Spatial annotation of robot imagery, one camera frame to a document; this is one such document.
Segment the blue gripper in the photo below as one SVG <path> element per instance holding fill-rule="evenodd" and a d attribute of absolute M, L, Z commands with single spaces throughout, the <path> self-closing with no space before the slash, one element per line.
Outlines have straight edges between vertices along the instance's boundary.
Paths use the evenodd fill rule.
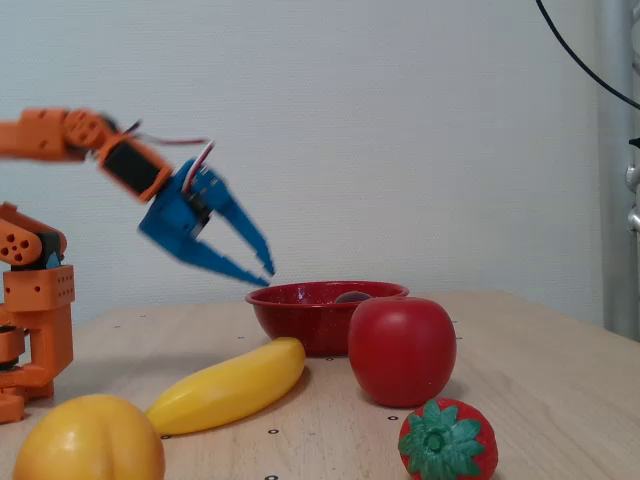
<path fill-rule="evenodd" d="M 268 242 L 241 204 L 237 202 L 225 181 L 210 167 L 194 171 L 191 193 L 182 186 L 195 163 L 188 160 L 155 196 L 138 230 L 149 240 L 177 260 L 240 282 L 267 287 L 269 282 L 241 268 L 228 257 L 219 254 L 198 240 L 212 212 L 223 217 L 254 249 L 265 271 L 273 276 L 275 268 Z"/>

